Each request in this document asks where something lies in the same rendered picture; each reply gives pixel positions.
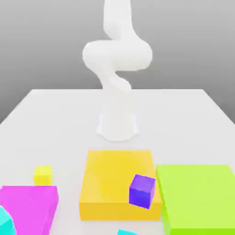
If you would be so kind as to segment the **small purple cube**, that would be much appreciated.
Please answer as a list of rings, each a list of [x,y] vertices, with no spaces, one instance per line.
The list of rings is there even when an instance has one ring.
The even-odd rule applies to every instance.
[[[156,179],[136,174],[129,187],[129,204],[150,209],[155,185]]]

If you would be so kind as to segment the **small yellow cube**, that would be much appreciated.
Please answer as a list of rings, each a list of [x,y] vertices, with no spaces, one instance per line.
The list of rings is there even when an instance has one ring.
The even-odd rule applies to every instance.
[[[53,172],[52,166],[37,166],[34,171],[34,184],[36,186],[52,185]]]

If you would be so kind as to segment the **small cyan cube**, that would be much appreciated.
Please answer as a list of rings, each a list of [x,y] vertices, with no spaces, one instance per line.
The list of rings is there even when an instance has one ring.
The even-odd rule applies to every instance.
[[[13,220],[2,206],[0,206],[0,235],[16,235]]]
[[[119,229],[117,232],[117,235],[138,235],[137,233],[131,232],[131,231],[126,231],[123,229]]]

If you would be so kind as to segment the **large yellow box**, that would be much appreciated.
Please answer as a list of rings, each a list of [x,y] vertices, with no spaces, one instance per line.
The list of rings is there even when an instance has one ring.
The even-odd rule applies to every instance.
[[[150,150],[90,150],[79,198],[83,221],[159,221],[162,200],[158,184],[145,191],[150,208],[129,203],[135,175],[156,177]]]

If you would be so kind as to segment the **large lime green box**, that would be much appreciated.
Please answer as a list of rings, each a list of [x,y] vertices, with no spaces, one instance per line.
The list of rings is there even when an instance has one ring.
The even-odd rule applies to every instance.
[[[235,175],[228,165],[157,165],[165,235],[235,235]]]

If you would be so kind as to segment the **large magenta box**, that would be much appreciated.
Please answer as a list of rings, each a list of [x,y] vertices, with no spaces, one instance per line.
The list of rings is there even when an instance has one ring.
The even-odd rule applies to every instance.
[[[16,235],[50,235],[59,201],[56,186],[3,186],[0,205],[11,215]]]

